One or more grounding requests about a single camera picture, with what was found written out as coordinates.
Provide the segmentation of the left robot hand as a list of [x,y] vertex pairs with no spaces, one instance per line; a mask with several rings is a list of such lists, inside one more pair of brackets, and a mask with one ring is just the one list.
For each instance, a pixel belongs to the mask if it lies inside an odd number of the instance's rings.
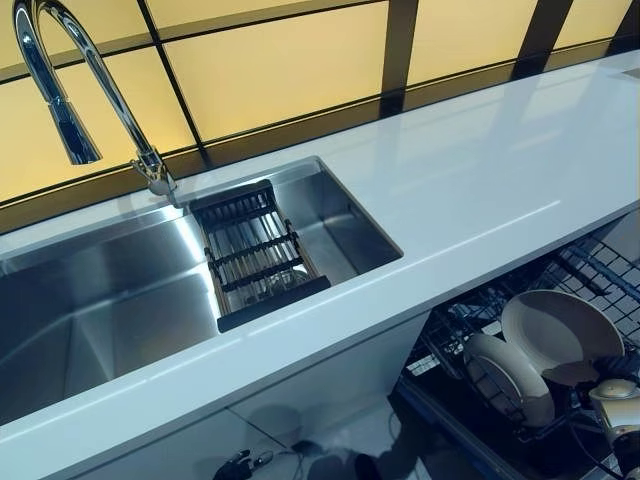
[[214,474],[213,480],[247,480],[252,477],[250,451],[240,450],[228,459]]

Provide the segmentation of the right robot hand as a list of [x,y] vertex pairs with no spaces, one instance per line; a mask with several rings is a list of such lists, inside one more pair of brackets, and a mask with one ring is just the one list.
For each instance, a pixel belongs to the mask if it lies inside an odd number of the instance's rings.
[[562,363],[544,369],[541,375],[557,384],[587,389],[598,400],[626,400],[638,393],[622,356]]

